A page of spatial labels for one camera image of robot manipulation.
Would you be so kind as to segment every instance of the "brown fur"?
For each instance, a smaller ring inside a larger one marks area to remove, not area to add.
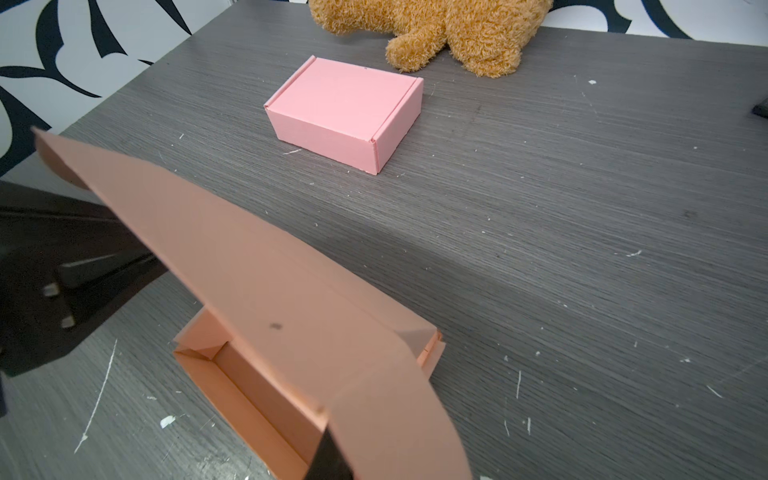
[[[400,71],[419,70],[447,43],[464,68],[497,78],[517,70],[552,0],[310,0],[310,8],[337,35],[395,34],[386,58]]]

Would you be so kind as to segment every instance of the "wooden tabletop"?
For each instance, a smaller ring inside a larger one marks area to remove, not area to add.
[[[440,53],[378,176],[290,153],[264,101],[310,55],[389,70],[386,42],[243,0],[64,135],[168,168],[436,324],[432,384],[476,478],[765,478],[768,49],[543,28],[498,80]],[[90,197],[35,158],[4,179]],[[269,478],[170,354],[199,308],[166,274],[6,379],[0,478]]]

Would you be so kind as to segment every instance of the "cardboard box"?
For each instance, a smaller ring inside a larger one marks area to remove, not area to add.
[[[310,57],[264,104],[277,137],[377,174],[422,110],[424,79]]]
[[[179,363],[281,480],[468,480],[427,376],[431,323],[304,242],[171,172],[36,131],[43,160],[91,189],[205,305]]]

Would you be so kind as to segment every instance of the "patterned wallpaper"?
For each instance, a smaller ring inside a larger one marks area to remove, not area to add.
[[[0,0],[0,175],[233,1]],[[554,0],[544,25],[768,46],[768,0]]]

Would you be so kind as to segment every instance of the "teddy bear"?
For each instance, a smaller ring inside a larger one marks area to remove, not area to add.
[[[318,25],[337,35],[355,30],[393,33],[386,58],[417,71],[445,47],[464,68],[498,78],[520,65],[552,0],[310,0]]]

